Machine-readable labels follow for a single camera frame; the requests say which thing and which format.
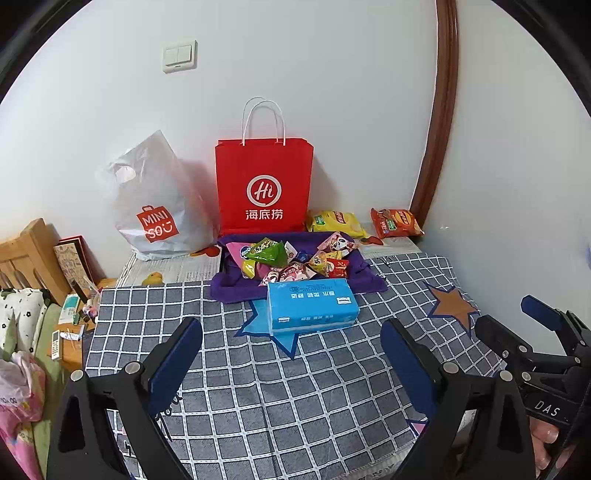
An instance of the remote control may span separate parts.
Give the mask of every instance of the remote control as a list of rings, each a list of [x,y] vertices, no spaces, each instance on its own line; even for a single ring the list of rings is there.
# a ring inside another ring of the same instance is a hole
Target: remote control
[[[51,359],[61,359],[61,338],[59,330],[56,330],[51,334]]]

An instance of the green candy wrapper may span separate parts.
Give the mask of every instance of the green candy wrapper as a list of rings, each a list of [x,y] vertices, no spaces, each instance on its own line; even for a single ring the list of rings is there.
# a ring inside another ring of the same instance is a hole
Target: green candy wrapper
[[[255,244],[246,254],[246,258],[276,268],[285,268],[288,264],[283,242],[275,242],[270,238],[264,238]]]

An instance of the purple cloth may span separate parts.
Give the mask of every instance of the purple cloth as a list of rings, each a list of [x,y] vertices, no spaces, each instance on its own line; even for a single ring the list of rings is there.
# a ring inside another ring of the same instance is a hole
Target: purple cloth
[[[271,240],[289,242],[301,252],[315,254],[318,245],[326,240],[333,232],[285,232],[225,235],[218,243],[225,247],[230,242],[256,243],[265,237]],[[343,235],[347,240],[352,240],[348,235]],[[363,260],[358,250],[353,250],[347,255],[349,260],[349,287],[353,293],[367,293],[370,291],[386,291],[388,286],[383,278],[375,275],[369,265]],[[211,296],[222,303],[237,303],[246,300],[258,300],[267,298],[267,287],[259,287],[260,280],[250,280],[242,276],[242,271],[232,259],[227,248],[222,249],[223,271],[216,274],[211,283]]]

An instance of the light switch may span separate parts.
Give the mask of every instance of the light switch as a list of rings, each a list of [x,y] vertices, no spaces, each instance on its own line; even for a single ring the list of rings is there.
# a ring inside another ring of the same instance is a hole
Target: light switch
[[[177,63],[185,63],[191,61],[191,45],[185,45],[178,48]]]
[[[178,63],[178,48],[169,48],[164,51],[164,64],[168,67]]]
[[[164,73],[189,70],[197,66],[197,42],[184,41],[165,47],[162,56]]]

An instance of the finger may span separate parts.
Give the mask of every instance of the finger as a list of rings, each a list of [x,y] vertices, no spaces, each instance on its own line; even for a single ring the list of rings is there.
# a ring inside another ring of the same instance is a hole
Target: finger
[[[556,468],[558,470],[560,470],[562,467],[564,467],[564,465],[568,461],[570,455],[573,453],[574,447],[575,447],[575,445],[570,445],[569,447],[566,447],[561,452],[560,456],[558,457],[558,460],[556,460]]]
[[[558,438],[558,428],[543,420],[530,419],[530,432],[544,443],[554,443]]]
[[[531,444],[534,447],[535,465],[540,470],[543,470],[550,463],[550,457],[544,447],[544,442],[539,438],[532,437]]]

